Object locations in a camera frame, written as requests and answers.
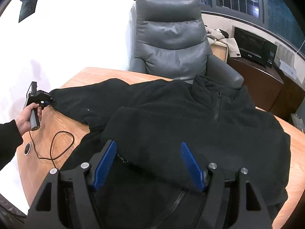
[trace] jacket collar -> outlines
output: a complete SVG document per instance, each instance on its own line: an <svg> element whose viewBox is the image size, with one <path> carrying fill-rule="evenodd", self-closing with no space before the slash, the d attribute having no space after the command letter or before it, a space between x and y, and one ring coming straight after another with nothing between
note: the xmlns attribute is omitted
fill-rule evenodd
<svg viewBox="0 0 305 229"><path fill-rule="evenodd" d="M191 89L191 95L194 98L202 98L202 96L215 95L215 93L218 92L222 96L226 96L230 100L235 101L236 103L240 102L243 107L255 107L254 102L248 93L247 86L243 86L241 88L231 88L216 81L213 81L207 76L195 76Z"/></svg>

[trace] black sleeve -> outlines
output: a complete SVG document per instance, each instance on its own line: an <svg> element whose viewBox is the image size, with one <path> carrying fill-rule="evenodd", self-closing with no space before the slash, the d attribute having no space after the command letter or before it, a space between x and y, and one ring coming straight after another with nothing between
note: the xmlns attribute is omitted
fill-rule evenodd
<svg viewBox="0 0 305 229"><path fill-rule="evenodd" d="M89 127L100 126L107 124L113 113L127 106L130 99L150 83L129 85L112 78L87 86L54 89L50 92L54 99L52 107Z"/></svg>
<svg viewBox="0 0 305 229"><path fill-rule="evenodd" d="M0 124L0 169L12 160L17 147L22 143L15 120Z"/></svg>

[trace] metal screw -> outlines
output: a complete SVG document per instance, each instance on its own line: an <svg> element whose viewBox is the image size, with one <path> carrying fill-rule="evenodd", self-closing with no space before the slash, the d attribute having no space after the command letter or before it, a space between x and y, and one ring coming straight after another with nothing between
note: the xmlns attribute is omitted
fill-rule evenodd
<svg viewBox="0 0 305 229"><path fill-rule="evenodd" d="M247 168L241 168L240 172L243 173L243 174L247 174L249 171L248 171Z"/></svg>
<svg viewBox="0 0 305 229"><path fill-rule="evenodd" d="M80 165L82 169L87 169L89 167L89 163L85 162Z"/></svg>
<svg viewBox="0 0 305 229"><path fill-rule="evenodd" d="M57 172L56 168L50 169L50 174L54 175Z"/></svg>
<svg viewBox="0 0 305 229"><path fill-rule="evenodd" d="M217 164L216 163L209 163L209 168L216 169L217 168Z"/></svg>

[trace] wooden table surface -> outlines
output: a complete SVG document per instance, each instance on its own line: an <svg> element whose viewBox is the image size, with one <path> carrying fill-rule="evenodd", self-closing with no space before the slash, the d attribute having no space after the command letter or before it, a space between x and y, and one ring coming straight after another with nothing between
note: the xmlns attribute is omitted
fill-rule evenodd
<svg viewBox="0 0 305 229"><path fill-rule="evenodd" d="M167 78L136 72L87 67L65 83L62 88L90 85L110 78L119 78L129 84L156 79L170 81ZM285 132L291 136L291 164L287 186L289 198L273 222L273 228L280 229L291 215L305 189L305 134L282 119L277 117L276 119ZM57 168L61 168L83 136L89 133L89 128L55 111L51 106L46 107L42 112L41 128L31 132L37 152L41 157L50 157L51 140L58 131L69 131L75 137L73 146L61 158L55 160ZM29 205L31 205L42 181L53 165L51 161L37 159L33 146L29 154L25 156L24 148L27 143L31 142L29 133L23 135L23 140L24 143L17 148L17 159L23 190ZM63 152L71 142L70 135L58 135L53 143L53 157Z"/></svg>

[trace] wooden cabinet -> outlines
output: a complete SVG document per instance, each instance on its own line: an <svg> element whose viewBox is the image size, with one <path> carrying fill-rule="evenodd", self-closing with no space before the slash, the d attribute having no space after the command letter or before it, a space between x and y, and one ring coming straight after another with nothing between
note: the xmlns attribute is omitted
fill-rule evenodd
<svg viewBox="0 0 305 229"><path fill-rule="evenodd" d="M228 58L228 65L244 78L254 104L269 111L284 82L274 67L268 68L245 58Z"/></svg>
<svg viewBox="0 0 305 229"><path fill-rule="evenodd" d="M298 83L296 80L292 79L277 66L275 66L275 69L284 81L284 86L269 111L287 121L290 114L296 113L297 109L301 105L305 97L305 90L302 88L301 83Z"/></svg>
<svg viewBox="0 0 305 229"><path fill-rule="evenodd" d="M229 49L226 44L216 41L213 45L211 45L211 48L216 57L219 57L222 61L227 62Z"/></svg>

